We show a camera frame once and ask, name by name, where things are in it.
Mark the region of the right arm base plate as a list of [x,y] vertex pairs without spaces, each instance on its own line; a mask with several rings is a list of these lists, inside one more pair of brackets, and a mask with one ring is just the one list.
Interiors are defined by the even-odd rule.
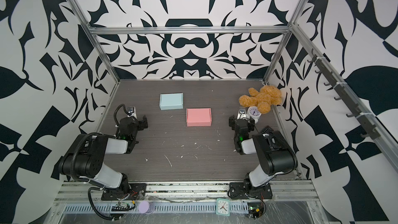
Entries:
[[229,183],[229,190],[227,191],[227,195],[233,200],[270,200],[273,198],[270,184],[266,184],[257,188],[247,188],[245,187],[244,183]]

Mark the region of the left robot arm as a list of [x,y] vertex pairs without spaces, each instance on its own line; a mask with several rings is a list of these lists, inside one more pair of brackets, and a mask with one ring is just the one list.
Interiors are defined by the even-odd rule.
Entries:
[[132,116],[120,120],[115,136],[101,133],[78,135],[61,158],[58,164],[59,173],[76,181],[127,194],[130,191],[127,176],[107,166],[104,158],[106,154],[130,154],[138,143],[138,132],[146,128],[146,116],[142,120]]

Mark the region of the light blue paper box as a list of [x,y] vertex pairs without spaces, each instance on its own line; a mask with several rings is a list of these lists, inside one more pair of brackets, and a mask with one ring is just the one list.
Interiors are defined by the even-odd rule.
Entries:
[[160,94],[160,110],[183,109],[183,93]]

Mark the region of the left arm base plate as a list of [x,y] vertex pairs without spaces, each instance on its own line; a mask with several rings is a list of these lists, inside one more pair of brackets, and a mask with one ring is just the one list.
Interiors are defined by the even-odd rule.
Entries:
[[141,200],[146,194],[147,184],[145,183],[129,183],[126,189],[121,187],[115,189],[105,188],[101,200],[102,201],[124,201],[124,200]]

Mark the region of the pink paper box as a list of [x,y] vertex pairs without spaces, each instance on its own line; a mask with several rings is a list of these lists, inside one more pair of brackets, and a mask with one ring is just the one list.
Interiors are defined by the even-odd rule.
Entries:
[[187,127],[209,127],[212,123],[210,108],[188,108]]

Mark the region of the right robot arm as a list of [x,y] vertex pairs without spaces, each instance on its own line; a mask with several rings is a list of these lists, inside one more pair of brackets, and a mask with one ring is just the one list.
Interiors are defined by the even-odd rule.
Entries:
[[280,131],[267,125],[261,132],[249,135],[256,129],[255,120],[235,116],[229,117],[229,127],[234,131],[235,150],[240,155],[256,154],[259,160],[244,179],[247,190],[260,189],[276,176],[296,170],[296,155]]

